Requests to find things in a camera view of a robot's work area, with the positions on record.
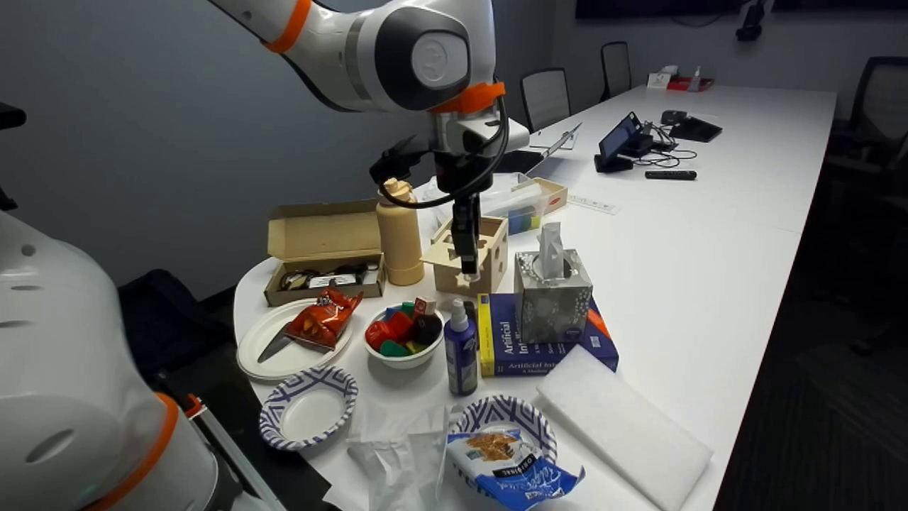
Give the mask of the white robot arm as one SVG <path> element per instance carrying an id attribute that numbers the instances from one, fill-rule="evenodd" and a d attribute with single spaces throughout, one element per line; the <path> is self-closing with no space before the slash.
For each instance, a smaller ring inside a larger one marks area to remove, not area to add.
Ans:
<path id="1" fill-rule="evenodd" d="M 508 136 L 491 0 L 214 0 L 336 112 L 425 112 L 459 269 L 476 269 L 481 192 Z M 139 374 L 107 273 L 0 214 L 0 511 L 276 511 L 278 498 L 208 412 Z"/>

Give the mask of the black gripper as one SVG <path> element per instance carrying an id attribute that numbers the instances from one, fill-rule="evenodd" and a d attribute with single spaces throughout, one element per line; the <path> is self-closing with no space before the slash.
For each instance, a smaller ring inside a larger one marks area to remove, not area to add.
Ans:
<path id="1" fill-rule="evenodd" d="M 495 163 L 508 151 L 508 113 L 435 113 L 431 154 L 437 188 L 454 202 L 451 242 L 464 273 L 476 276 L 481 192 L 491 188 Z"/>

